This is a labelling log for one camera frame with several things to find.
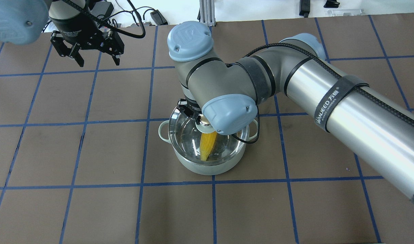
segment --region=power adapter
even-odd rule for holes
[[[152,11],[150,15],[151,15],[151,18],[156,23],[156,25],[162,26],[162,25],[168,24],[168,21],[165,19],[165,17],[163,17],[162,13],[160,13],[159,10]]]
[[[100,1],[94,4],[91,14],[95,17],[100,16],[99,19],[104,19],[111,16],[112,11],[114,11],[114,6],[111,2]]]
[[[311,0],[300,0],[300,16],[307,18],[311,11]]]

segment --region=corn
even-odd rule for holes
[[[199,145],[199,152],[201,153],[201,161],[207,161],[208,156],[213,151],[214,144],[216,142],[217,132],[202,133],[201,142]]]

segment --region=velcro strap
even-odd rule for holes
[[[320,103],[318,103],[315,110],[314,120],[315,124],[323,130],[327,130],[327,120],[332,114],[335,107],[346,97],[355,87],[369,86],[363,80],[356,76],[343,76],[330,88],[330,90],[323,96]]]

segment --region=blue joint cap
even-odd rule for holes
[[[243,94],[227,94],[205,103],[202,114],[220,135],[242,130],[257,116],[255,101]]]
[[[295,35],[293,37],[288,37],[280,41],[283,42],[284,40],[299,40],[307,45],[309,45],[317,54],[318,58],[321,60],[326,60],[326,52],[324,51],[323,45],[318,42],[317,38],[309,33],[301,33]]]
[[[49,8],[43,0],[0,1],[0,41],[33,43],[48,20]]]
[[[206,25],[187,21],[172,28],[168,35],[168,48],[169,56],[174,61],[192,61],[213,49],[213,38]]]

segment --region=pot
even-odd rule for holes
[[[168,139],[162,136],[162,128],[168,124]],[[231,135],[217,135],[212,152],[206,161],[200,158],[199,145],[201,132],[196,128],[196,122],[175,108],[170,119],[159,126],[159,137],[173,146],[179,161],[194,173],[213,176],[233,168],[242,158],[246,144],[236,140]],[[249,125],[237,133],[245,141],[257,137],[249,136]]]

